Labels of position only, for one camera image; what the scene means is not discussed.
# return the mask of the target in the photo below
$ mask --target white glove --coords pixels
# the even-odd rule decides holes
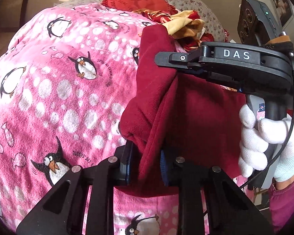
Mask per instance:
[[[256,118],[254,113],[245,104],[240,110],[242,126],[242,139],[240,142],[241,154],[239,167],[243,177],[250,177],[253,170],[264,170],[268,164],[264,152],[268,143],[282,144],[289,132],[291,117],[287,115],[281,121],[273,121],[267,118],[258,121],[258,130],[254,128]],[[292,135],[280,160],[274,178],[277,182],[284,182],[294,175],[294,127]]]

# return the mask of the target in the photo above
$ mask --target picture frame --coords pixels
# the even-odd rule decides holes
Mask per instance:
[[[292,3],[290,0],[270,0],[272,2],[273,8],[275,9],[275,14],[278,18],[278,22],[282,29],[284,30],[289,22],[294,18]]]

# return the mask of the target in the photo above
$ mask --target folded maroon garment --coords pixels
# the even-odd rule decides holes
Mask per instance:
[[[166,144],[196,164],[220,166],[230,177],[240,175],[239,110],[245,96],[195,76],[159,68],[154,57],[175,52],[174,39],[162,25],[144,28],[137,70],[137,94],[120,122],[121,134],[133,141],[140,156],[132,186],[121,188],[140,197],[176,193],[161,180],[160,150]]]

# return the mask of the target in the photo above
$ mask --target pink blanket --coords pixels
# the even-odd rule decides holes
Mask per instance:
[[[0,58],[0,217],[9,228],[73,165],[96,165],[125,144],[118,123],[136,94],[148,23],[89,4],[45,9],[13,37]],[[174,235],[177,211],[177,195],[115,190],[115,234]]]

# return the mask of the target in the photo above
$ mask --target screw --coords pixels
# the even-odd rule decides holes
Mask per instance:
[[[108,162],[110,162],[110,163],[115,163],[117,160],[118,160],[118,158],[116,156],[110,156],[108,158]]]
[[[213,166],[212,170],[216,173],[219,173],[221,171],[221,168],[219,166]]]
[[[179,163],[179,164],[185,162],[185,158],[184,158],[184,157],[181,157],[181,156],[175,158],[175,160],[176,160],[176,162]]]
[[[79,165],[75,165],[71,169],[74,173],[79,172],[81,170],[81,167]]]

